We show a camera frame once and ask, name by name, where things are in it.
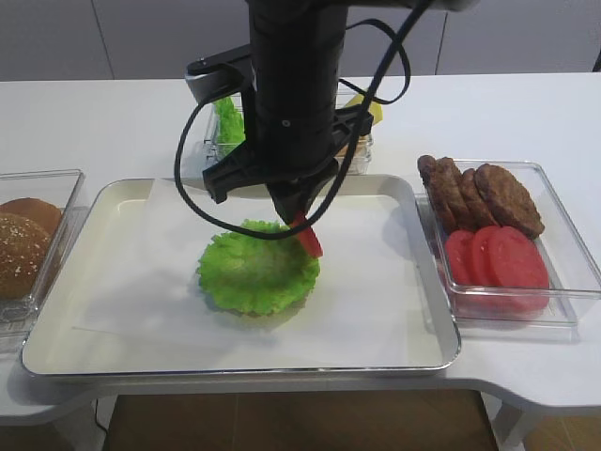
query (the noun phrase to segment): white table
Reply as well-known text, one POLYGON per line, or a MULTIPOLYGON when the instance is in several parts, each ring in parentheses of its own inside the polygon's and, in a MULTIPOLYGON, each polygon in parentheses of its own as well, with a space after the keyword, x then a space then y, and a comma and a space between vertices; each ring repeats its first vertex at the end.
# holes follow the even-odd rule
MULTIPOLYGON (((391 97, 401 85, 400 79, 387 79, 380 94, 391 97)), ((3 83, 0 172, 78 167, 87 175, 90 201, 114 180, 171 177, 177 140, 192 108, 183 81, 3 83)), ((424 153, 538 162, 601 261, 600 110, 598 74, 416 77, 375 128, 370 172, 398 175, 417 187, 415 162, 424 153)), ((204 137, 207 117, 205 112, 197 119, 189 154, 192 143, 204 137)), ((198 174, 202 164, 194 155, 184 173, 198 174)), ((117 393, 470 388, 507 403, 493 427, 510 448, 540 415, 601 407, 601 309, 593 309, 578 331, 577 344, 466 338, 446 371, 403 379, 239 376, 68 385, 33 379, 8 357, 0 361, 0 423, 52 421, 90 399, 117 393)))

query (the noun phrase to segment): table leg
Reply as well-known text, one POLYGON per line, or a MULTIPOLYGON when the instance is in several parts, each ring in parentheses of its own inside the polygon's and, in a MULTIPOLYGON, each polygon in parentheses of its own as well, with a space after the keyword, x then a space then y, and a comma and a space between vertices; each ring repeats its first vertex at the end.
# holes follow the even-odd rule
MULTIPOLYGON (((98 420, 108 429, 116 397, 98 400, 98 420)), ((73 447, 73 451, 101 451, 105 433, 96 425, 96 401, 55 421, 54 428, 73 447)))
POLYGON ((524 451, 522 441, 543 417, 524 412, 486 393, 481 396, 499 450, 524 451))

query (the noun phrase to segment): red tomato slice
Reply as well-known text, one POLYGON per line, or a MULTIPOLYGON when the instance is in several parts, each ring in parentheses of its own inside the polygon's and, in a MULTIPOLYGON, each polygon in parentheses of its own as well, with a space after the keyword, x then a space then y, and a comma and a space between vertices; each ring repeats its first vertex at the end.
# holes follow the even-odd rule
MULTIPOLYGON (((306 219, 304 217, 304 213, 299 211, 290 227, 298 226, 299 224, 302 224, 305 221, 306 219)), ((297 240, 300 241, 300 244, 302 244, 304 250, 307 251, 307 254, 309 254, 311 257, 320 258, 323 256, 321 244, 319 244, 317 235, 311 227, 305 228, 302 232, 297 233, 295 237, 297 240)))
POLYGON ((548 272, 538 249, 523 233, 502 227, 488 240, 490 269, 502 287, 548 288, 548 272))
POLYGON ((474 285, 494 287, 496 284, 491 274, 488 258, 488 240, 500 227, 490 225, 481 228, 473 236, 468 253, 468 270, 474 285))
POLYGON ((470 272, 466 266, 467 253, 472 239, 473 233, 467 230, 457 230, 444 243, 451 273, 456 283, 460 285, 473 285, 470 272))

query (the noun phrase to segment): food container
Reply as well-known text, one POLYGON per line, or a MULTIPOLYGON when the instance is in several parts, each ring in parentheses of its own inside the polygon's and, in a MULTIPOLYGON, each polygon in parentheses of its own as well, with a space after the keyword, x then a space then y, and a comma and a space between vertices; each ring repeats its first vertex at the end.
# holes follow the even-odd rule
MULTIPOLYGON (((336 98, 336 107, 342 108, 345 106, 353 97, 355 92, 351 90, 341 90, 338 92, 336 98)), ((242 112, 242 102, 240 95, 232 96, 232 100, 236 108, 242 112)), ((205 154, 207 155, 207 166, 211 166, 217 163, 221 158, 231 152, 239 143, 219 143, 219 116, 216 114, 215 106, 211 104, 210 117, 208 119, 207 132, 205 137, 205 154)), ((372 134, 362 136, 357 144, 355 150, 355 156, 348 169, 348 174, 365 174, 367 172, 367 166, 372 161, 372 146, 374 145, 374 139, 372 134)), ((341 164, 344 159, 344 150, 342 150, 337 156, 336 160, 341 164)))
POLYGON ((467 160, 455 160, 455 163, 462 172, 470 167, 478 168, 482 163, 497 164, 509 170, 528 189, 545 225, 545 231, 534 243, 545 262, 550 282, 549 289, 458 284, 444 252, 447 236, 436 220, 435 254, 439 256, 439 272, 455 316, 522 325, 576 326, 601 299, 601 274, 542 167, 535 163, 467 160))
POLYGON ((0 204, 34 197, 62 210, 60 224, 31 291, 19 299, 0 299, 0 352, 19 343, 35 321, 44 297, 57 276, 85 217, 79 170, 30 172, 0 175, 0 204), (17 338, 6 341, 8 337, 17 338))

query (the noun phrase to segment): lettuce leaf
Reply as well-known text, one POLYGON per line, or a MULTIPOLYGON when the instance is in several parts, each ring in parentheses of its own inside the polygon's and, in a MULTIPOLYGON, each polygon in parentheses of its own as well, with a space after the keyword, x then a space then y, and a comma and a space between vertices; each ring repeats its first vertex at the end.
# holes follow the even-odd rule
MULTIPOLYGON (((286 230, 264 221, 242 225, 270 233, 286 230)), ((201 289, 217 306, 243 314, 281 312, 304 299, 319 275, 319 260, 309 257, 294 237, 265 241, 224 233, 213 237, 199 262, 201 289)))
POLYGON ((231 97, 215 101, 215 110, 217 116, 219 116, 217 144, 237 145, 244 141, 246 139, 244 135, 244 118, 242 117, 242 113, 234 106, 231 97))

